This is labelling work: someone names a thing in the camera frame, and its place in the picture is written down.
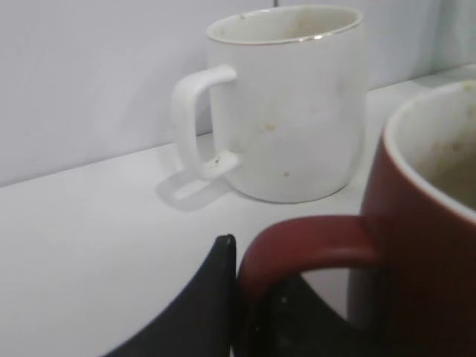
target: white shelf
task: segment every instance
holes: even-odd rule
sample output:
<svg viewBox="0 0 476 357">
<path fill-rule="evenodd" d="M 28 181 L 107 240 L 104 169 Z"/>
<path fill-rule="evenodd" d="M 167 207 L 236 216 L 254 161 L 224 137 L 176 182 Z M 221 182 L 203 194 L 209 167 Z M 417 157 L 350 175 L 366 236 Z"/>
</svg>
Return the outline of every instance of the white shelf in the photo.
<svg viewBox="0 0 476 357">
<path fill-rule="evenodd" d="M 241 259 L 275 222 L 358 213 L 389 114 L 421 91 L 469 78 L 476 67 L 369 92 L 361 167 L 348 187 L 315 202 L 258 202 L 223 182 L 195 182 L 174 198 L 190 177 L 173 144 L 1 188 L 0 356 L 100 356 L 179 293 L 220 234 L 235 235 Z M 211 136 L 199 142 L 210 154 Z M 341 313 L 346 279 L 311 277 Z"/>
</svg>

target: mug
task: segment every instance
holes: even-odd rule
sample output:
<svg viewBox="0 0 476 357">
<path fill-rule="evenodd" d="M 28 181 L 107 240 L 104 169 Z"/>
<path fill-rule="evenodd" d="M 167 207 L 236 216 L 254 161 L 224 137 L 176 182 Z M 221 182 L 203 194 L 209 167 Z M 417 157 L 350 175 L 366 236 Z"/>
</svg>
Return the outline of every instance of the mug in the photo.
<svg viewBox="0 0 476 357">
<path fill-rule="evenodd" d="M 476 82 L 431 90 L 400 107 L 382 133 L 360 216 L 293 219 L 252 242 L 239 273 L 248 314 L 292 274 L 375 267 L 367 276 L 372 289 L 363 293 L 372 301 L 370 331 L 386 356 L 476 356 L 476 210 L 430 183 L 476 158 L 475 139 Z M 359 287 L 351 274 L 350 315 Z"/>
<path fill-rule="evenodd" d="M 328 196 L 351 179 L 361 154 L 366 95 L 357 10 L 276 7 L 212 24 L 209 69 L 175 87 L 172 117 L 185 167 L 225 176 L 270 202 Z M 195 105 L 210 90 L 216 157 L 197 151 Z"/>
</svg>

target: white mug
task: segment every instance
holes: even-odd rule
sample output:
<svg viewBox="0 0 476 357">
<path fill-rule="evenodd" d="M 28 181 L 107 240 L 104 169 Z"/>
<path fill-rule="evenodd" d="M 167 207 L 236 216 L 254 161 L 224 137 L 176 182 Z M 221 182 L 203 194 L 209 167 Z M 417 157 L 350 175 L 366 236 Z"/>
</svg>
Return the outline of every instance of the white mug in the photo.
<svg viewBox="0 0 476 357">
<path fill-rule="evenodd" d="M 172 99 L 184 165 L 270 202 L 328 196 L 352 178 L 364 134 L 362 14 L 349 7 L 276 7 L 208 30 L 209 69 Z M 210 89 L 217 156 L 197 151 L 195 105 Z"/>
</svg>

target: red mug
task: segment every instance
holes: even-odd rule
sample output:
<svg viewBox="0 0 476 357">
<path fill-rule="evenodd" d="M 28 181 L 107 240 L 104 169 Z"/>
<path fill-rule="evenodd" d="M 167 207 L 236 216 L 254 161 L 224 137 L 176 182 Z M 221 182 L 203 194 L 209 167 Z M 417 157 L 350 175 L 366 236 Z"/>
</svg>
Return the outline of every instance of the red mug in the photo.
<svg viewBox="0 0 476 357">
<path fill-rule="evenodd" d="M 377 267 L 372 331 L 389 356 L 475 357 L 476 211 L 428 181 L 476 158 L 475 139 L 476 82 L 400 107 L 382 133 L 360 216 L 281 222 L 250 245 L 239 272 L 248 313 L 292 274 Z"/>
</svg>

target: brown speck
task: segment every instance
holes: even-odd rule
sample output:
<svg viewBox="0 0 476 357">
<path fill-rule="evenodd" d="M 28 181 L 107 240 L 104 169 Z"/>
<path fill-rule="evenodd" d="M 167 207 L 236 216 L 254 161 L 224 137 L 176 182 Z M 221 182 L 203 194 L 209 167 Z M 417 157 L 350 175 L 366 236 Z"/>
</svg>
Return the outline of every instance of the brown speck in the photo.
<svg viewBox="0 0 476 357">
<path fill-rule="evenodd" d="M 451 145 L 453 151 L 459 151 L 463 145 L 461 143 L 454 143 Z"/>
<path fill-rule="evenodd" d="M 297 28 L 303 28 L 305 24 L 306 20 L 304 18 L 301 18 L 297 24 Z"/>
<path fill-rule="evenodd" d="M 464 91 L 472 91 L 475 88 L 475 84 L 473 82 L 465 82 L 462 84 Z"/>
<path fill-rule="evenodd" d="M 468 119 L 475 119 L 475 118 L 476 118 L 476 106 L 469 106 Z"/>
<path fill-rule="evenodd" d="M 276 124 L 266 123 L 265 129 L 268 130 L 269 132 L 273 132 L 274 130 L 276 130 Z"/>
</svg>

